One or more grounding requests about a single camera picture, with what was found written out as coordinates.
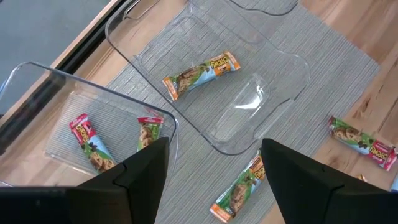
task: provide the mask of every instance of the wooden table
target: wooden table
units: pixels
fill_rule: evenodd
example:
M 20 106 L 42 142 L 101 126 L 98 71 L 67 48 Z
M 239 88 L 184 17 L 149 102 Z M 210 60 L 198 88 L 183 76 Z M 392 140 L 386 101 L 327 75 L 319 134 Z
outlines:
M 135 36 L 138 45 L 131 52 L 140 51 L 150 37 L 153 37 L 183 7 L 184 0 L 168 0 L 152 10 L 146 20 L 152 26 L 140 37 Z M 52 64 L 56 67 L 64 61 L 75 47 L 82 42 L 95 24 L 117 4 L 112 0 L 92 23 L 71 43 Z M 380 66 L 381 71 L 368 86 L 362 97 L 355 103 L 344 120 L 353 126 L 371 133 L 378 138 L 398 143 L 398 1 L 395 0 L 303 0 L 309 11 L 316 14 L 326 24 L 342 33 L 357 47 L 369 54 Z M 127 62 L 105 40 L 85 60 L 76 74 L 100 85 L 108 84 Z M 19 105 L 46 78 L 43 75 L 28 92 L 0 119 L 4 124 Z M 59 106 L 65 100 L 65 92 L 57 93 L 52 104 L 46 107 L 19 135 L 7 152 L 0 157 L 0 180 L 17 185 L 63 185 L 79 184 L 90 176 L 77 172 L 66 165 L 55 162 L 42 155 L 48 131 L 54 126 Z M 329 139 L 319 148 L 314 158 L 349 175 L 365 175 L 369 183 L 388 190 L 397 174 L 398 166 L 390 172 L 378 168 L 373 161 L 360 156 L 351 149 Z M 264 218 L 263 223 L 283 223 L 276 206 Z

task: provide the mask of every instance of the wooden floor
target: wooden floor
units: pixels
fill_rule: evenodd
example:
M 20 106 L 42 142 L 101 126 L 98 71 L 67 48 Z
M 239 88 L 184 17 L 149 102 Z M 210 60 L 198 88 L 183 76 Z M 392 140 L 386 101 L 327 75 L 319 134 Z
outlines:
M 170 1 L 176 2 L 176 5 L 164 5 L 161 13 L 170 12 L 170 15 L 173 15 L 185 2 Z M 118 0 L 112 0 L 110 4 L 117 2 Z M 344 120 L 377 138 L 398 144 L 398 0 L 303 0 L 302 4 L 329 26 L 341 32 L 381 66 L 377 77 Z M 166 23 L 167 20 L 158 21 L 157 24 L 162 22 Z M 74 47 L 72 44 L 58 62 Z M 126 61 L 104 41 L 77 74 L 100 85 L 106 85 L 126 64 Z M 39 159 L 46 140 L 44 136 L 51 130 L 59 111 L 49 109 L 49 113 L 50 116 L 46 114 L 37 118 L 36 124 L 31 124 L 20 135 L 18 142 L 10 146 L 12 149 L 0 157 L 0 179 L 19 185 L 62 185 L 79 183 L 89 178 L 82 176 L 71 183 L 70 176 L 77 175 L 77 172 L 52 161 Z M 0 125 L 9 115 L 8 113 L 0 119 Z M 36 159 L 33 168 L 26 159 L 32 157 Z M 369 183 L 383 189 L 389 189 L 398 171 L 396 164 L 390 172 L 385 172 L 373 161 L 333 139 L 324 143 L 316 153 L 315 159 L 353 176 L 363 174 Z M 263 224 L 283 222 L 279 209 L 275 206 L 265 217 Z

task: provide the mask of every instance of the woven mat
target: woven mat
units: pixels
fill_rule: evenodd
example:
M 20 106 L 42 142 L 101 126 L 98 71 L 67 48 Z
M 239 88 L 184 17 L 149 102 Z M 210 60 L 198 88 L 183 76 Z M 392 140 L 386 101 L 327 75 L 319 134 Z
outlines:
M 252 24 L 258 30 L 266 30 L 263 26 L 266 23 Z M 312 74 L 309 86 L 265 137 L 312 156 L 328 135 L 326 121 L 329 115 L 344 116 L 379 67 L 300 5 L 285 17 L 269 38 L 279 49 L 306 58 Z M 108 87 L 169 110 L 180 121 L 177 165 L 164 194 L 157 222 L 220 223 L 209 212 L 211 204 L 229 187 L 259 145 L 240 156 L 224 156 L 216 152 L 131 66 L 127 66 Z M 273 203 L 272 191 L 264 182 L 233 223 L 259 223 Z

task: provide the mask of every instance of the black metal frame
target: black metal frame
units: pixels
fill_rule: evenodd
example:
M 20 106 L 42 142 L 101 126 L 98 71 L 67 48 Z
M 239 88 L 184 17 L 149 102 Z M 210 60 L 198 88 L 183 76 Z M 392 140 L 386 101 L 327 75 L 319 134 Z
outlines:
M 105 25 L 108 19 L 126 2 L 121 0 L 107 12 L 96 27 L 81 41 L 79 46 L 56 69 L 74 74 L 84 61 L 94 52 L 105 38 Z M 58 76 L 49 76 L 34 92 L 23 102 L 16 112 L 0 126 L 0 155 L 4 154 L 7 147 L 38 115 L 44 106 L 60 91 L 65 84 L 65 79 Z

